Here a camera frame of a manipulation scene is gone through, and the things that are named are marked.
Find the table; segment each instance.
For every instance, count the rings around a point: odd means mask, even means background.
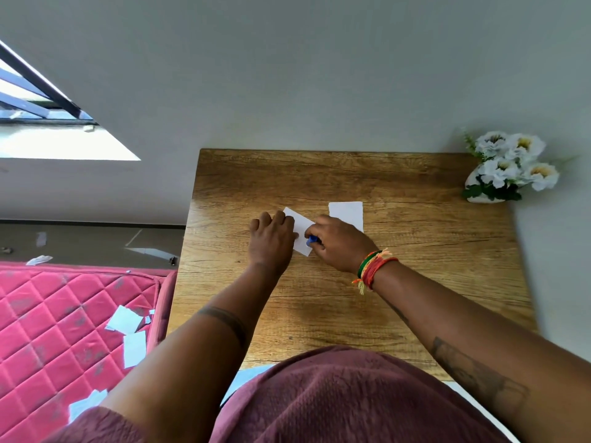
[[[290,207],[314,220],[329,201],[363,201],[365,232],[422,274],[536,331],[507,202],[461,198],[468,154],[202,149],[169,332],[247,265],[248,223]],[[383,351],[447,374],[375,293],[314,253],[294,253],[265,307],[242,368],[332,344]]]

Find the pink mattress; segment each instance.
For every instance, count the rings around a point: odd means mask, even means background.
[[[68,423],[69,405],[111,391],[123,335],[119,305],[142,316],[147,351],[166,335],[176,271],[0,263],[0,443],[38,442]]]

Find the maroon shirt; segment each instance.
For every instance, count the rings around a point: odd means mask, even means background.
[[[46,443],[139,443],[136,426],[87,410]],[[221,409],[211,442],[507,442],[468,401],[395,357],[345,346],[292,357]]]

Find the white vase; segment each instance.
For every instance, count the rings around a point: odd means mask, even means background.
[[[466,183],[464,186],[467,188],[471,185],[479,185],[480,182],[477,180],[476,176],[478,175],[478,167],[474,168],[470,175],[466,179]],[[468,202],[472,202],[473,204],[497,204],[499,202],[504,202],[505,199],[493,199],[490,200],[487,195],[480,194],[477,197],[469,197]]]

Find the forearm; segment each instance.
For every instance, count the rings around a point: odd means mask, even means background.
[[[546,441],[586,432],[590,364],[398,262],[376,273],[373,289],[517,435]]]
[[[263,266],[251,265],[206,306],[234,315],[243,325],[245,345],[223,320],[197,313],[129,373],[102,405],[136,423],[150,441],[207,441],[277,280],[278,275]]]

